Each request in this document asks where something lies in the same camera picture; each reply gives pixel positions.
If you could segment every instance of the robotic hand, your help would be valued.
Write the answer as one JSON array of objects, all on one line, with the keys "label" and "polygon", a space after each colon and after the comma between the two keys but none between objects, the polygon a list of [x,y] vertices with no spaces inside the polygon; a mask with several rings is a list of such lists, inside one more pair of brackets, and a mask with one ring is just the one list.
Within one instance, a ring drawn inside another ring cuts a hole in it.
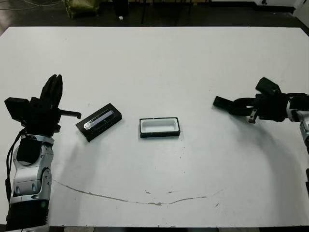
[{"label": "robotic hand", "polygon": [[[62,77],[53,75],[42,89],[40,98],[31,101],[8,98],[5,105],[12,119],[25,128],[20,131],[9,150],[6,165],[6,194],[9,201],[6,231],[47,232],[53,160],[52,136],[59,132],[62,115],[81,118],[81,113],[58,109],[62,96]],[[19,147],[14,145],[21,137]],[[12,159],[16,167],[11,190]]]},{"label": "robotic hand", "polygon": [[[281,93],[278,85],[263,77],[257,84],[255,98],[239,98],[230,101],[216,97],[213,105],[228,111],[231,115],[249,116],[248,122],[262,120],[282,122],[289,118],[300,122],[300,131],[309,153],[309,95],[305,93]],[[309,180],[309,169],[306,170]],[[306,182],[309,193],[309,181]]]}]

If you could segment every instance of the black rectangular box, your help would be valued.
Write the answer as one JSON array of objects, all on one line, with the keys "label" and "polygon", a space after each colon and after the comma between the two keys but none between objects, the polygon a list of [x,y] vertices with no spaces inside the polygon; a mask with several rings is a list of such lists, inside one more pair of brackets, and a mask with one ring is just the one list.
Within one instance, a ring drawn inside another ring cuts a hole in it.
[{"label": "black rectangular box", "polygon": [[86,137],[87,141],[90,142],[121,119],[121,113],[109,103],[77,123],[76,126]]},{"label": "black rectangular box", "polygon": [[140,137],[179,136],[180,126],[177,117],[157,117],[140,119]]}]

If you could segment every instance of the white table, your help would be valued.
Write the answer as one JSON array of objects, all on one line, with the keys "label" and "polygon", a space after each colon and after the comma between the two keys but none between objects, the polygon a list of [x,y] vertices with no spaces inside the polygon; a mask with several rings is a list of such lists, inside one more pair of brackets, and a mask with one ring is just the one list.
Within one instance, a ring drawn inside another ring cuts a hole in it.
[{"label": "white table", "polygon": [[[123,120],[88,143],[63,116],[54,135],[53,226],[309,225],[309,156],[298,123],[244,120],[215,96],[254,96],[265,76],[309,92],[309,39],[295,28],[9,28],[0,99],[39,97],[52,74],[60,108],[85,118],[111,102]],[[179,138],[141,139],[139,118],[177,116]],[[21,126],[0,104],[5,157]]]}]

